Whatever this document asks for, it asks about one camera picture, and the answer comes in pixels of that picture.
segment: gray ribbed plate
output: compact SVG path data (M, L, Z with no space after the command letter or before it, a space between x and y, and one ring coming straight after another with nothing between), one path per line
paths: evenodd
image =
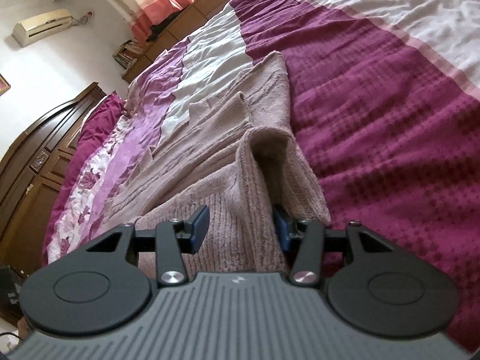
M312 289L280 274L198 274L160 291L129 325L92 338L33 333L11 360L465 360L443 334L412 341L346 325Z

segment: air conditioner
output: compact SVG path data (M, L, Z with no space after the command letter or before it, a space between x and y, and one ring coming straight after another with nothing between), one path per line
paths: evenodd
M73 18L66 9L57 9L48 13L25 19L13 29L13 37L22 46L36 42L57 32L66 30Z

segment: black round pad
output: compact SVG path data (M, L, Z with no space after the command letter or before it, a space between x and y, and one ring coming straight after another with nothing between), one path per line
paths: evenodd
M21 306L37 329L85 336L131 320L150 296L150 282L138 268L93 253L81 264L64 258L37 271L23 285Z
M452 281L407 253L371 253L338 271L328 283L340 317L369 334L414 338L445 328L458 297Z
M110 288L108 277L97 272L75 272L63 276L54 285L55 294L70 303L93 302L104 296Z
M409 274L387 273L375 276L368 283L374 298L389 304L411 304L419 300L425 288L423 283Z

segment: electrical cable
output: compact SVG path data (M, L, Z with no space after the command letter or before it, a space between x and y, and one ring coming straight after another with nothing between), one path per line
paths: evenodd
M82 17L80 17L80 19L76 19L75 17L72 17L72 19L73 19L73 23L70 24L69 27L85 25L88 23L88 15L83 15Z
M0 333L0 337L3 337L5 335L12 335L15 338L17 338L19 341L22 341L22 339L18 337L15 333L11 333L11 332ZM0 352L0 360L8 360L8 358L4 353Z

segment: logo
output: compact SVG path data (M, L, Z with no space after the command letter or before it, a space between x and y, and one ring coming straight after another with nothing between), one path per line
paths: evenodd
M236 279L232 279L232 282L234 282L235 284L240 284L240 282L242 281L245 281L245 279L241 276L237 276Z

